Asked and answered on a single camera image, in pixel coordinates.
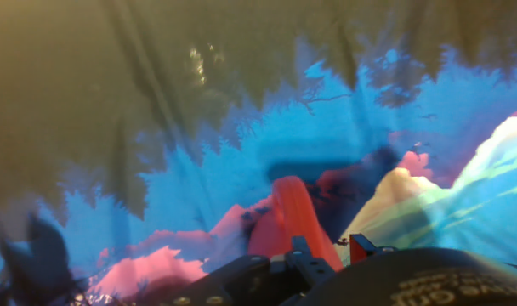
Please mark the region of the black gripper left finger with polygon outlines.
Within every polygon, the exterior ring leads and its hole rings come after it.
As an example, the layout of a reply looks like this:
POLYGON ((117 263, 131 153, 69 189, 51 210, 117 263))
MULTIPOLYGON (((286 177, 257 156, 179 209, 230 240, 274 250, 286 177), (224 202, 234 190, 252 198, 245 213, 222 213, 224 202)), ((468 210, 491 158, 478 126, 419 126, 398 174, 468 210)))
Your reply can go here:
POLYGON ((289 252, 273 258, 240 257, 175 293, 173 305, 294 305, 333 275, 325 259, 312 255, 305 238, 294 236, 289 252))

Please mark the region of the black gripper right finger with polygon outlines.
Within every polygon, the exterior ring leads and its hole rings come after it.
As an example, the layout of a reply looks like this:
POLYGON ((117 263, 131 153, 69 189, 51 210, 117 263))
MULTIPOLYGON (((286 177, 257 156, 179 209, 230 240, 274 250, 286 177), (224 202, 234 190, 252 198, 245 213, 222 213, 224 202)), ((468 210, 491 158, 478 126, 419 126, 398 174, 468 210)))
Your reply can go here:
POLYGON ((392 246, 375 246, 362 234, 352 234, 349 236, 349 262, 359 263, 369 257, 387 252, 393 252, 392 246))

